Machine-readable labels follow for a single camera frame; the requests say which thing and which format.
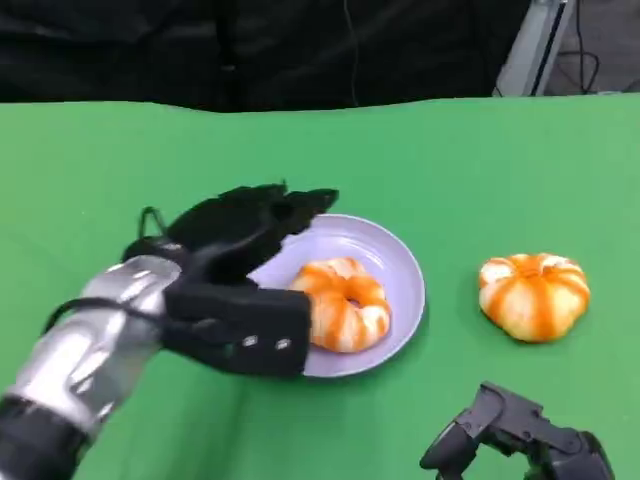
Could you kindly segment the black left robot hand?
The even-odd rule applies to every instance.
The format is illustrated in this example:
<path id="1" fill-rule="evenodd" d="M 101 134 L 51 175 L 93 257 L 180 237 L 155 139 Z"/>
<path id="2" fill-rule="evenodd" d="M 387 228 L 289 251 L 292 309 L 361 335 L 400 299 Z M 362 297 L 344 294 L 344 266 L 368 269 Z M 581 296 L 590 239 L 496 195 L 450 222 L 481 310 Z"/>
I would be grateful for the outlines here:
<path id="1" fill-rule="evenodd" d="M 336 189 L 290 191 L 286 184 L 241 186 L 206 199 L 165 225 L 159 211 L 141 213 L 129 260 L 154 256 L 177 264 L 192 281 L 243 284 L 278 254 L 290 235 L 307 230 L 339 198 Z"/>

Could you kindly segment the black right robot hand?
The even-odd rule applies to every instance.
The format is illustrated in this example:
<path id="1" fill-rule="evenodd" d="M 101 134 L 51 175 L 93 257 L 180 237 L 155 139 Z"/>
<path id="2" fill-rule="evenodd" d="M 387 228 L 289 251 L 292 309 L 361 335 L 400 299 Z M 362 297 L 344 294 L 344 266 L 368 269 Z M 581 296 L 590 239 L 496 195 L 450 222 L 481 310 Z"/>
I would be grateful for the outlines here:
<path id="1" fill-rule="evenodd" d="M 506 457 L 522 454 L 526 479 L 609 480 L 615 477 L 599 439 L 589 431 L 554 425 L 543 407 L 490 382 L 483 382 L 470 407 L 436 437 L 420 459 L 438 479 L 461 479 L 486 445 Z"/>

